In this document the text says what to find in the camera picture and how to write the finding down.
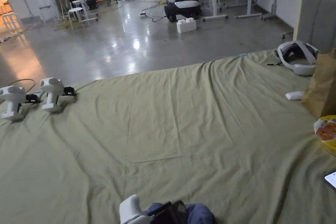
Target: white robot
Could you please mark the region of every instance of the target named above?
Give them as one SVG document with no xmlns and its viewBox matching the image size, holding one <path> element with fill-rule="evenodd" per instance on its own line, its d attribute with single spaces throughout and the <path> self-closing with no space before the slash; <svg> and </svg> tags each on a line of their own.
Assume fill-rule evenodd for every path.
<svg viewBox="0 0 336 224">
<path fill-rule="evenodd" d="M 18 121 L 24 118 L 19 113 L 23 103 L 40 103 L 41 100 L 37 95 L 27 95 L 24 88 L 9 86 L 0 89 L 0 98 L 8 101 L 7 112 L 2 114 L 2 118 L 9 121 Z"/>
<path fill-rule="evenodd" d="M 164 7 L 167 18 L 170 22 L 176 22 L 176 15 L 186 18 L 197 18 L 201 15 L 200 3 L 198 0 L 168 0 Z"/>
</svg>

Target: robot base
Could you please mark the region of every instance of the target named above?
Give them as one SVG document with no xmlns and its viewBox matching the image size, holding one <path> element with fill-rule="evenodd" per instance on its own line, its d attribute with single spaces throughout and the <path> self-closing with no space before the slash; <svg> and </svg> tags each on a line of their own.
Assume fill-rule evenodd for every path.
<svg viewBox="0 0 336 224">
<path fill-rule="evenodd" d="M 46 103 L 42 106 L 42 109 L 49 113 L 59 112 L 62 110 L 62 108 L 56 103 Z"/>
<path fill-rule="evenodd" d="M 176 22 L 176 16 L 182 15 L 186 18 L 198 18 L 201 15 L 200 3 L 198 0 L 182 0 L 169 3 L 165 6 L 165 13 L 170 22 Z"/>
<path fill-rule="evenodd" d="M 2 118 L 9 121 L 19 121 L 24 118 L 23 114 L 20 114 L 15 111 L 11 111 L 5 114 L 2 114 Z"/>
</svg>

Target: white stool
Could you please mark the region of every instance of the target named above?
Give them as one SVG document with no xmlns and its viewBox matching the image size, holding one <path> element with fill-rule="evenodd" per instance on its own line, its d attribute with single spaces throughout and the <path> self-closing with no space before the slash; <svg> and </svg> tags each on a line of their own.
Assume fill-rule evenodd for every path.
<svg viewBox="0 0 336 224">
<path fill-rule="evenodd" d="M 70 16 L 70 13 L 73 14 L 73 16 L 75 17 L 75 13 L 76 13 L 76 16 L 78 18 L 78 21 L 79 23 L 82 25 L 82 27 L 84 28 L 84 25 L 83 25 L 83 22 L 82 22 L 82 18 L 81 18 L 81 13 L 80 11 L 83 10 L 82 7 L 77 7 L 77 8 L 72 8 L 68 11 L 68 15 L 69 15 L 69 20 L 70 20 L 70 25 L 71 25 L 71 29 L 72 31 L 74 31 L 74 28 L 72 27 L 72 22 L 71 22 L 71 16 Z"/>
<path fill-rule="evenodd" d="M 44 24 L 46 24 L 46 23 L 45 23 L 45 18 L 44 18 L 44 16 L 43 16 L 43 12 L 42 12 L 42 11 L 45 11 L 45 10 L 46 10 L 46 11 L 49 12 L 50 16 L 52 16 L 52 18 L 54 19 L 55 23 L 57 24 L 55 17 L 53 16 L 52 12 L 50 11 L 50 8 L 51 8 L 51 5 L 47 5 L 47 6 L 43 6 L 43 7 L 40 7 L 40 8 L 39 8 L 39 9 L 40 9 L 41 16 L 42 16 L 42 20 L 43 20 Z"/>
<path fill-rule="evenodd" d="M 23 28 L 23 24 L 21 23 L 19 17 L 17 16 L 15 12 L 3 14 L 2 21 L 5 24 L 8 32 L 11 32 L 12 30 L 15 29 L 16 32 L 19 33 L 18 28 L 19 27 Z"/>
<path fill-rule="evenodd" d="M 76 6 L 76 7 L 79 7 L 80 4 L 82 4 L 82 2 L 80 0 L 75 0 L 75 1 L 72 1 L 72 3 Z"/>
</svg>

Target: vr headset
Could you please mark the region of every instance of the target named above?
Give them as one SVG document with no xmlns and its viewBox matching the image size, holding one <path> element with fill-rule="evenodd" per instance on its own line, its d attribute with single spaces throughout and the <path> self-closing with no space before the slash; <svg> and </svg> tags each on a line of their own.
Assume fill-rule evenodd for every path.
<svg viewBox="0 0 336 224">
<path fill-rule="evenodd" d="M 310 44 L 304 44 L 301 41 L 290 41 L 281 44 L 278 47 L 278 56 L 284 66 L 293 70 L 297 75 L 311 76 L 316 68 L 316 56 L 318 50 Z M 292 56 L 299 58 L 306 58 L 309 62 L 307 65 L 302 64 L 289 64 Z"/>
</svg>

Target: blue cloth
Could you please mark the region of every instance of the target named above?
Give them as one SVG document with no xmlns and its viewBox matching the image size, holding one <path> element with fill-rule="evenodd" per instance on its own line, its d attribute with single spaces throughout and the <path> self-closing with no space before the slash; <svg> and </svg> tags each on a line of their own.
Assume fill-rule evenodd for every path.
<svg viewBox="0 0 336 224">
<path fill-rule="evenodd" d="M 162 207 L 161 203 L 153 203 L 151 207 L 144 211 L 144 214 L 148 214 L 149 212 Z M 209 210 L 206 205 L 203 204 L 190 204 L 185 205 L 188 214 L 188 222 L 187 224 L 214 224 L 215 216 Z"/>
</svg>

